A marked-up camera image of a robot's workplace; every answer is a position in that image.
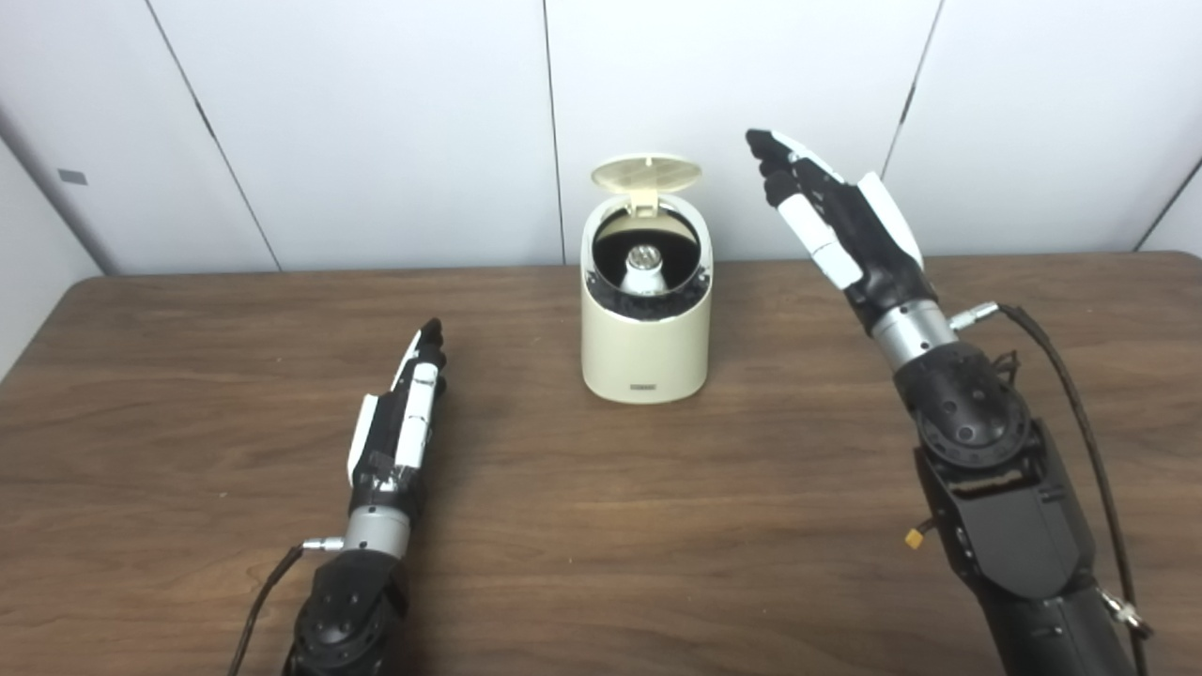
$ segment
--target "white wall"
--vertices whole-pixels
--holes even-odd
[[[633,152],[702,165],[720,259],[799,256],[752,125],[883,168],[928,253],[1135,247],[1202,155],[1202,4],[938,7],[0,0],[0,137],[117,272],[575,262]]]
[[[541,0],[154,0],[284,269],[563,260]]]
[[[936,0],[548,0],[567,260],[607,194],[589,174],[620,154],[698,162],[682,192],[720,259],[804,250],[763,200],[743,134],[779,129],[844,176],[880,171]]]
[[[885,174],[920,245],[1131,250],[1202,156],[1200,25],[1177,0],[947,0]]]
[[[72,284],[100,269],[0,142],[0,379]]]
[[[1202,171],[1194,174],[1139,250],[1202,256]]]
[[[142,0],[0,0],[0,136],[103,262],[276,269]]]

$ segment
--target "open lid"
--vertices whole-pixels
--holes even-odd
[[[701,178],[701,167],[674,155],[641,153],[614,158],[593,170],[593,183],[630,195],[631,215],[656,217],[660,192],[676,192]]]

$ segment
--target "robotic arm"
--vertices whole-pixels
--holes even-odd
[[[1099,588],[1094,541],[1052,437],[994,362],[957,331],[905,219],[874,173],[851,185],[802,144],[746,135],[764,191],[839,287],[893,370],[917,427],[918,480],[952,570],[984,611],[1011,676],[1133,676],[1111,627],[1150,634]]]
[[[389,391],[363,398],[347,461],[346,535],[304,544],[339,553],[314,574],[313,591],[297,616],[285,676],[387,672],[386,647],[398,641],[409,606],[404,567],[409,534],[426,503],[422,457],[434,401],[446,389],[441,348],[442,325],[434,319],[413,337]]]

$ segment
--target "container opening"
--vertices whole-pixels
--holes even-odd
[[[689,281],[701,263],[697,231],[684,217],[660,204],[659,218],[633,218],[619,209],[602,221],[593,239],[593,262],[597,273],[620,289],[626,275],[626,256],[639,244],[659,249],[664,257],[664,281],[670,290]]]

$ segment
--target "wood grain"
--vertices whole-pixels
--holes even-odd
[[[1202,663],[1202,265],[1176,254],[929,262],[950,310],[1020,302],[1108,459],[1158,676]],[[0,671],[224,672],[284,550],[340,534],[358,402],[444,319],[450,390],[411,547],[416,674],[1001,674],[924,515],[912,431],[841,297],[799,262],[724,263],[704,390],[632,408],[579,375],[575,268],[96,279],[0,384]],[[1117,588],[1051,368],[1058,437]],[[276,674],[317,557],[244,674]]]

